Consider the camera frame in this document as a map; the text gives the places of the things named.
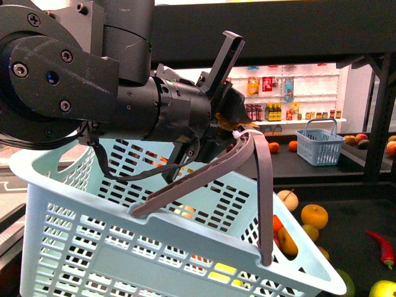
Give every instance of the robotic arm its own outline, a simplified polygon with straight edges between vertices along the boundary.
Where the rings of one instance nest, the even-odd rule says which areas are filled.
[[[174,142],[175,166],[161,169],[171,170],[169,182],[186,158],[207,163],[233,143],[217,115],[251,122],[226,81],[244,41],[225,31],[212,70],[196,84],[163,65],[150,75],[153,9],[154,0],[52,12],[0,1],[0,143],[48,150],[78,138],[111,176],[101,138]]]

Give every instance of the basket handle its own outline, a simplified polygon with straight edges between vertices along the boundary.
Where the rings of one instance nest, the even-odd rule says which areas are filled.
[[[337,132],[337,121],[334,119],[334,118],[330,118],[330,119],[310,119],[309,121],[308,121],[308,123],[305,125],[305,129],[304,129],[304,132],[303,132],[303,136],[306,136],[307,135],[307,128],[308,128],[308,124],[309,123],[311,123],[311,122],[323,122],[323,121],[333,121],[334,122],[334,125],[333,125],[333,128],[332,128],[332,130],[331,130],[331,135],[333,135],[334,134],[334,132]]]
[[[253,152],[257,167],[259,248],[263,265],[269,266],[272,263],[273,251],[273,174],[270,150],[263,133],[252,133],[248,137],[240,137],[236,145],[226,155],[154,192],[147,197],[144,204],[134,205],[128,212],[139,218],[165,207],[182,196],[237,169]]]

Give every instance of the zip tie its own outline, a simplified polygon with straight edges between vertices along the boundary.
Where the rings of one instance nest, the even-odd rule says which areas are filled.
[[[253,129],[247,129],[247,130],[244,130],[243,132],[239,132],[238,130],[234,130],[234,131],[233,131],[233,136],[234,136],[235,139],[238,139],[238,138],[240,138],[243,134],[248,133],[248,132],[250,132],[250,133],[259,133],[259,134],[262,134],[260,131],[253,130]]]

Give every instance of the blue plastic basket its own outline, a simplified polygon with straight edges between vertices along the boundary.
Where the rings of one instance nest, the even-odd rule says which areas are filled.
[[[313,121],[333,120],[334,125],[329,132],[323,129],[307,129]],[[340,158],[341,146],[345,138],[336,135],[337,121],[335,119],[312,119],[304,130],[297,130],[297,154],[313,166],[336,165]]]
[[[115,175],[164,165],[173,145],[103,140]],[[59,170],[74,144],[21,151],[11,168],[28,181],[22,297],[313,297],[343,294],[339,274],[273,194],[273,212],[298,247],[273,244],[265,267],[256,241],[257,184],[229,173],[146,218],[130,215],[166,185],[160,174],[125,183],[103,176],[91,148]],[[181,175],[202,166],[191,164]]]

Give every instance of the red chili pepper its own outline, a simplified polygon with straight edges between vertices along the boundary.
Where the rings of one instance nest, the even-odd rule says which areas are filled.
[[[389,269],[392,269],[392,266],[395,263],[395,256],[389,241],[375,232],[366,231],[366,233],[381,245],[381,261],[388,266]]]

